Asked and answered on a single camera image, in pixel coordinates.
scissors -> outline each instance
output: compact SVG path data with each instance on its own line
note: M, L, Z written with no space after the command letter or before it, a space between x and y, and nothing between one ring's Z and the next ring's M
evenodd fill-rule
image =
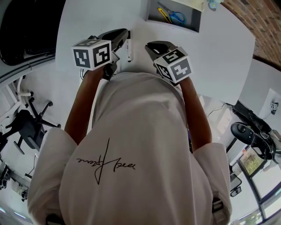
M160 2L158 2L158 4L168 12L173 24L175 24L175 25L179 24L180 26L184 25L184 23L186 22L186 18L181 12L174 12L174 11L168 9L165 5L163 5Z

black office chair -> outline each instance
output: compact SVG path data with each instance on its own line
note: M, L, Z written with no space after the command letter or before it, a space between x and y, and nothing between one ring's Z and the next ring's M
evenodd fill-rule
M61 127L60 124L56 126L43 120L43 115L46 112L47 108L53 105L52 102L48 102L44 110L38 114L36 109L34 108L33 101L34 98L29 99L29 105L32 109L35 118L30 114L28 110L21 110L20 112L18 112L13 122L10 125L6 126L6 128L11 127L11 130L5 134L0 134L0 152L7 144L7 138L16 132L19 132L21 137L19 141L14 142L14 144L21 154L25 154L21 149L21 144L23 140L30 148L37 149L39 151L43 137L46 133L43 128L43 124L50 127Z

